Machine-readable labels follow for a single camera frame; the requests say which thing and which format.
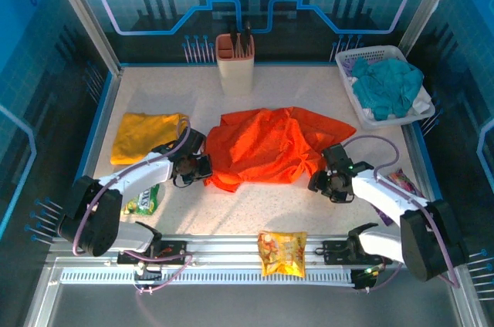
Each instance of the yellow snack bag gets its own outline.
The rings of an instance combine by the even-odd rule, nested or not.
[[[257,245],[262,260],[262,275],[280,273],[304,278],[306,241],[306,232],[259,232]]]

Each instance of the yellow cloth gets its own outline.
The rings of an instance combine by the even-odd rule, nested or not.
[[[146,115],[126,113],[118,127],[113,142],[111,160],[113,165],[129,165],[142,160],[156,146],[177,139],[177,124],[182,113],[172,115]]]

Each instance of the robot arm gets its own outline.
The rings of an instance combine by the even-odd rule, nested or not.
[[[208,155],[201,155],[205,136],[190,129],[188,138],[182,133],[176,143],[181,147],[170,154],[171,146],[153,149],[142,161],[115,174],[100,179],[78,179],[63,205],[64,212],[57,232],[69,242],[74,242],[76,232],[89,203],[106,185],[115,180],[98,200],[84,224],[78,246],[92,256],[101,256],[111,250],[145,252],[161,240],[161,234],[145,224],[120,223],[120,210],[133,197],[155,184],[180,176],[185,186],[212,175]]]
[[[429,202],[376,174],[370,164],[353,163],[340,144],[326,148],[323,155],[328,171],[312,176],[310,190],[321,190],[337,204],[351,202],[357,196],[398,225],[386,228],[369,223],[350,231],[347,245],[353,257],[381,255],[399,261],[422,281],[447,271],[438,239],[420,210],[422,206],[437,225],[453,266],[468,261],[465,242],[447,202]]]

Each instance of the speckled table surface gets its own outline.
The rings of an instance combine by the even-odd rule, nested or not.
[[[122,168],[110,164],[111,147],[124,113],[185,113],[200,132],[219,124],[220,115],[260,107],[298,106],[349,123],[362,130],[334,66],[256,66],[249,96],[225,97],[215,67],[126,68],[113,107],[94,177]],[[395,142],[398,167],[414,181],[410,158],[399,126],[372,132]],[[347,152],[354,161],[377,166],[394,158],[386,143],[362,140]],[[161,185],[161,202],[150,217],[122,215],[122,221],[143,221],[164,234],[256,234],[260,230],[346,234],[369,221],[381,222],[364,200],[333,204],[307,190],[308,176],[290,185],[243,184],[230,194],[213,186],[192,184],[184,190],[170,181]]]

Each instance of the laundry basket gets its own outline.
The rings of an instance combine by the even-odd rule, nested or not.
[[[336,61],[338,68],[340,69],[341,80],[348,93],[348,98],[350,98],[350,103],[355,109],[355,113],[365,130],[379,129],[386,126],[392,125],[405,125],[412,123],[417,120],[425,119],[431,117],[435,114],[435,108],[432,102],[429,103],[429,108],[423,113],[417,113],[414,109],[410,108],[405,117],[396,117],[395,115],[390,115],[387,120],[377,121],[373,117],[369,117],[364,113],[362,106],[358,98],[354,94],[354,89],[348,79],[347,74],[343,68],[343,62],[348,59],[358,59],[364,58],[366,60],[382,60],[382,59],[400,59],[401,61],[407,62],[406,58],[401,53],[400,49],[395,46],[374,46],[365,47],[359,49],[350,49],[348,51],[340,52],[336,55]]]

